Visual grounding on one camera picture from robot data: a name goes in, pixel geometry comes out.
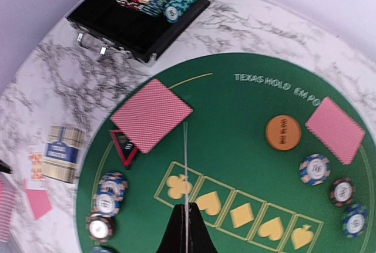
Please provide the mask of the white blue chips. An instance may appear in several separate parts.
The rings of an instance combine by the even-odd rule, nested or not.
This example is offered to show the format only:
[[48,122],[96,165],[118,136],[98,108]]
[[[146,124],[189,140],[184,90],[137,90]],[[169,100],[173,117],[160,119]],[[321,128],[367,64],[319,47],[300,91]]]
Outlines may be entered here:
[[128,186],[128,180],[124,174],[118,171],[104,174],[92,198],[93,210],[106,218],[116,216],[125,199]]

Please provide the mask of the orange dealer button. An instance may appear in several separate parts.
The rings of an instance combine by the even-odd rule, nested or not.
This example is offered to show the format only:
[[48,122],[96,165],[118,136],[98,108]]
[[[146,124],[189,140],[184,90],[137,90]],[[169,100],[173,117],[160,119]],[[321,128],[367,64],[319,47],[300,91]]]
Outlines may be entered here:
[[267,123],[265,135],[271,147],[279,151],[288,151],[299,144],[301,127],[294,118],[278,115]]

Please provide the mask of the three of hearts card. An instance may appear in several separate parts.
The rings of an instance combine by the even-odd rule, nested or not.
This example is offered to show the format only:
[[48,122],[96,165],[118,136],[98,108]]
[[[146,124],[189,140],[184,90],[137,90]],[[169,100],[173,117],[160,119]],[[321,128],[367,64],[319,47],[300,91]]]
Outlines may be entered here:
[[185,194],[184,194],[184,211],[185,211],[185,253],[189,252],[189,184],[187,173],[187,131],[188,123],[183,123],[183,138],[184,138],[184,175],[185,175]]

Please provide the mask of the red striped card deck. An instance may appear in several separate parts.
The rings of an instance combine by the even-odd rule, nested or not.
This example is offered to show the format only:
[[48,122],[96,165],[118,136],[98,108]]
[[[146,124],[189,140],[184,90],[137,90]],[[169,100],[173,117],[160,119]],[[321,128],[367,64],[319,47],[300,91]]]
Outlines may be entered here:
[[9,239],[14,206],[15,191],[1,181],[1,242],[7,242]]

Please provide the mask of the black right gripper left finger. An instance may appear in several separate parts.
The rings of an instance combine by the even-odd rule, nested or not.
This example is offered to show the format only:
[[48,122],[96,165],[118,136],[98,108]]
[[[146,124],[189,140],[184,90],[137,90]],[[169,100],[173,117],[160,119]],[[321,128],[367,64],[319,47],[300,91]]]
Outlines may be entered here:
[[157,253],[186,252],[186,215],[183,204],[175,205]]

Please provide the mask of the red card off mat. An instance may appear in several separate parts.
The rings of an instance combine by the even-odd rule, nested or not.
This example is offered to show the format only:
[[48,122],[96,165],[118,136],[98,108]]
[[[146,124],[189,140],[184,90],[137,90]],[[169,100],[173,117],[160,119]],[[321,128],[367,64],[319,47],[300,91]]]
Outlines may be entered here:
[[52,204],[46,190],[25,190],[34,217],[38,220],[52,209]]

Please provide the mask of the teal chip top mat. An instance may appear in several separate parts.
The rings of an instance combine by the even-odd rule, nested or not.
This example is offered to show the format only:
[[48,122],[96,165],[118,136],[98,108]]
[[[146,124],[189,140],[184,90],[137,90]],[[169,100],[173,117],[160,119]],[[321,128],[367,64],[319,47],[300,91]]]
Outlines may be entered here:
[[352,204],[344,210],[343,232],[347,238],[359,237],[367,227],[368,209],[362,204]]

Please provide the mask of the teal chips mat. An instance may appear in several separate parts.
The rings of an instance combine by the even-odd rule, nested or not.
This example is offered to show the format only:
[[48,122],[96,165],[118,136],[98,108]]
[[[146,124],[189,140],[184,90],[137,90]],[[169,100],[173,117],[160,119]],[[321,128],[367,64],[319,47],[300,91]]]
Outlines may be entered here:
[[113,249],[106,246],[94,246],[90,253],[114,253]]

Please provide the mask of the red card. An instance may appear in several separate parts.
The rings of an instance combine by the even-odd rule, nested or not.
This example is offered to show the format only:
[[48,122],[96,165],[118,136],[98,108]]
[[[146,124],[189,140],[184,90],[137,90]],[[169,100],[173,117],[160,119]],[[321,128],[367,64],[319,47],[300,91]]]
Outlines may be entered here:
[[343,165],[350,165],[365,137],[365,130],[329,97],[305,123]]
[[149,153],[193,109],[158,79],[143,86],[111,121],[143,153]]

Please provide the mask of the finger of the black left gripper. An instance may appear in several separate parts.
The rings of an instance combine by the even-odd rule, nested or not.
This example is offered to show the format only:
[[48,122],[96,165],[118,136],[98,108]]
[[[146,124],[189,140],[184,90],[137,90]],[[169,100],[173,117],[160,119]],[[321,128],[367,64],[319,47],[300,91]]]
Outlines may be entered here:
[[0,160],[0,172],[1,173],[11,174],[12,173],[12,168],[8,164],[6,164],[2,160]]

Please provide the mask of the small chip top mat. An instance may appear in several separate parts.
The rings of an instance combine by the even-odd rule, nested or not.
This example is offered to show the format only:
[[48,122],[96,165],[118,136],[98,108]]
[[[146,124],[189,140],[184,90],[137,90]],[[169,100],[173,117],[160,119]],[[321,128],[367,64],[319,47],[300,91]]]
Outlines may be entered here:
[[336,179],[330,189],[330,199],[336,207],[350,205],[353,202],[354,186],[350,178]]

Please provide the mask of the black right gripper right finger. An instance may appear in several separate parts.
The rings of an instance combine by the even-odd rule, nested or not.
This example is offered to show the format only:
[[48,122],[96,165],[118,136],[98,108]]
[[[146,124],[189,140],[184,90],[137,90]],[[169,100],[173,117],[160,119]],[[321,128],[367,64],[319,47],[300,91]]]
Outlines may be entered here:
[[218,253],[210,238],[201,212],[196,203],[189,203],[187,251],[194,253]]

